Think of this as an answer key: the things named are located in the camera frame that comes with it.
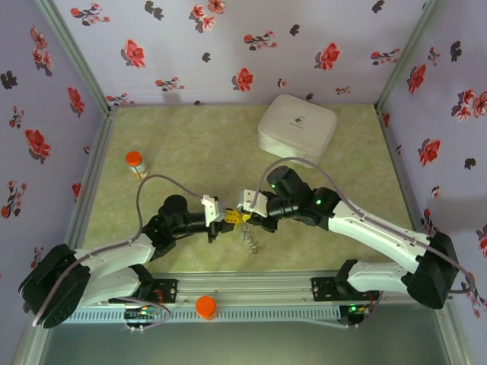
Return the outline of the white zip case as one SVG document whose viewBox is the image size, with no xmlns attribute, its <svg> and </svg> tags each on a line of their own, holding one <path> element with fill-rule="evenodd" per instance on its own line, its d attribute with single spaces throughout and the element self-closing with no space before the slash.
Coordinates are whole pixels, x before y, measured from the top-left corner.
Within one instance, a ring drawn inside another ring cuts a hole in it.
<svg viewBox="0 0 487 365">
<path fill-rule="evenodd" d="M 261 118 L 257 142 L 277 157 L 300 157 L 319 164 L 337 122 L 332 110 L 281 94 Z"/>
</svg>

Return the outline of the orange-capped labelled bottle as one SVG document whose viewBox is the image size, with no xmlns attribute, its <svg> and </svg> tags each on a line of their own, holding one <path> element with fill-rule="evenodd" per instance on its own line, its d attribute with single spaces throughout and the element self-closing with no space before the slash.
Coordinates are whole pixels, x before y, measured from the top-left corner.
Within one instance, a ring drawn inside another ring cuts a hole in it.
<svg viewBox="0 0 487 365">
<path fill-rule="evenodd" d="M 138 151 L 130 151 L 126 155 L 126 163 L 138 179 L 144 179 L 148 176 L 149 169 L 145 165 L 145 160 Z"/>
</svg>

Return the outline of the aluminium mounting rail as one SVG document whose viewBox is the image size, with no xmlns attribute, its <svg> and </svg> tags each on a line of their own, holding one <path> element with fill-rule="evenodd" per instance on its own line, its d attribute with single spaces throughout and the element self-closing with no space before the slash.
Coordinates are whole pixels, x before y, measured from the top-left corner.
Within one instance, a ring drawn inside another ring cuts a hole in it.
<svg viewBox="0 0 487 365">
<path fill-rule="evenodd" d="M 358 273 L 348 278 L 354 289 L 367 292 L 376 290 L 381 294 L 392 294 L 408 302 L 415 301 L 432 309 L 443 307 L 445 300 L 433 298 L 434 291 L 424 284 L 409 289 L 405 283 L 407 278 L 398 268 L 382 265 L 378 274 L 372 271 Z M 177 273 L 152 276 L 155 279 L 175 278 L 179 281 L 176 306 L 194 304 L 201 296 L 209 295 L 217 302 L 226 306 L 284 306 L 311 305 L 312 303 L 340 303 L 338 301 L 314 302 L 310 291 L 310 279 L 324 276 L 333 277 L 331 271 L 308 272 L 268 272 L 268 273 Z M 93 306 L 97 303 L 126 302 L 108 300 L 105 294 L 111 287 L 124 281 L 140 280 L 142 275 L 132 268 L 125 268 L 95 281 L 83 284 L 81 281 L 65 279 L 55 292 L 51 302 L 57 306 L 77 309 Z"/>
</svg>

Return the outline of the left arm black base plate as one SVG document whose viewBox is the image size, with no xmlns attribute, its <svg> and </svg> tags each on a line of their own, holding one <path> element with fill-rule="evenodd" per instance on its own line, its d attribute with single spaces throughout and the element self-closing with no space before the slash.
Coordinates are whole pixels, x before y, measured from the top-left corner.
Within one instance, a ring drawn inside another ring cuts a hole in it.
<svg viewBox="0 0 487 365">
<path fill-rule="evenodd" d="M 105 297 L 108 300 L 116 298 L 122 300 L 123 297 L 127 297 L 157 304 L 175 303 L 177 286 L 178 280 L 176 279 L 124 281 L 111 287 Z"/>
</svg>

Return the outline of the orange knob on rail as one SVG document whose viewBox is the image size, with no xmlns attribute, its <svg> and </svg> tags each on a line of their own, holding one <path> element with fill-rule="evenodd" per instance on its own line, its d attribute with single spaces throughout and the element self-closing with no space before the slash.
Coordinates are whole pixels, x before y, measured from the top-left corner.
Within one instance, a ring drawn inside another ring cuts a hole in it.
<svg viewBox="0 0 487 365">
<path fill-rule="evenodd" d="M 218 305 L 209 295 L 201 296 L 195 304 L 196 313 L 205 320 L 213 320 L 218 314 Z"/>
</svg>

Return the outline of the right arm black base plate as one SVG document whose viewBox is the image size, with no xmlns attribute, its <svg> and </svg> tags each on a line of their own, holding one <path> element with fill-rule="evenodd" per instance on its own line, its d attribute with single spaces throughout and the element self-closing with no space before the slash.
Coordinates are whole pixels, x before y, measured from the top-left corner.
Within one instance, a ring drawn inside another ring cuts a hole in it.
<svg viewBox="0 0 487 365">
<path fill-rule="evenodd" d="M 310 280 L 314 302 L 324 301 L 372 301 L 379 298 L 376 290 L 361 292 L 346 281 L 337 281 L 332 277 L 315 277 Z"/>
</svg>

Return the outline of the aluminium side rail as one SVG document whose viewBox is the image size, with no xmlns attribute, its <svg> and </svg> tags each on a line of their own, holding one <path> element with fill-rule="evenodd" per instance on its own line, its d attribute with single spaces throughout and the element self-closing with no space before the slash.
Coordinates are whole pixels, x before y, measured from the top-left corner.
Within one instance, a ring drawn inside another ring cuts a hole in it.
<svg viewBox="0 0 487 365">
<path fill-rule="evenodd" d="M 118 110 L 118 106 L 112 107 L 108 115 L 100 121 L 65 237 L 65 244 L 70 249 L 78 249 L 83 246 Z"/>
<path fill-rule="evenodd" d="M 415 199 L 412 180 L 406 173 L 406 165 L 404 164 L 403 158 L 396 152 L 396 147 L 399 147 L 399 144 L 396 143 L 393 133 L 386 127 L 384 117 L 387 113 L 383 113 L 378 109 L 376 104 L 374 104 L 374 111 L 377 114 L 393 171 L 396 176 L 393 179 L 393 190 L 395 192 L 400 191 L 401 194 L 400 198 L 387 198 L 388 206 L 380 213 L 380 216 L 401 227 L 430 236 L 432 231 L 428 228 L 427 224 L 423 224 L 424 222 L 427 223 L 427 221 L 423 217 L 423 210 L 420 209 L 418 202 Z"/>
</svg>

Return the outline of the aluminium frame post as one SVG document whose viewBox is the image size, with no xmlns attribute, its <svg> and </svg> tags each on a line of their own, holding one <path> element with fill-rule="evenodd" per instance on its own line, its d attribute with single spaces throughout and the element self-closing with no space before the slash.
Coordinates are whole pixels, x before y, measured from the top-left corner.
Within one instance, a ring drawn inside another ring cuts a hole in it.
<svg viewBox="0 0 487 365">
<path fill-rule="evenodd" d="M 380 93 L 377 102 L 374 104 L 375 112 L 378 116 L 383 112 L 384 105 L 390 99 L 394 88 L 399 83 L 399 79 L 403 72 L 406 70 L 409 62 L 418 52 L 419 43 L 424 35 L 428 32 L 428 29 L 435 22 L 438 17 L 438 13 L 445 5 L 447 0 L 425 0 L 424 8 L 422 9 L 422 16 L 419 18 L 419 22 L 415 26 L 414 31 L 411 33 L 408 42 L 406 43 L 399 61 L 394 66 L 393 72 L 387 79 L 387 82 Z"/>
<path fill-rule="evenodd" d="M 33 2 L 52 28 L 100 111 L 104 116 L 108 116 L 112 107 L 106 101 L 97 79 L 53 0 L 33 0 Z"/>
</svg>

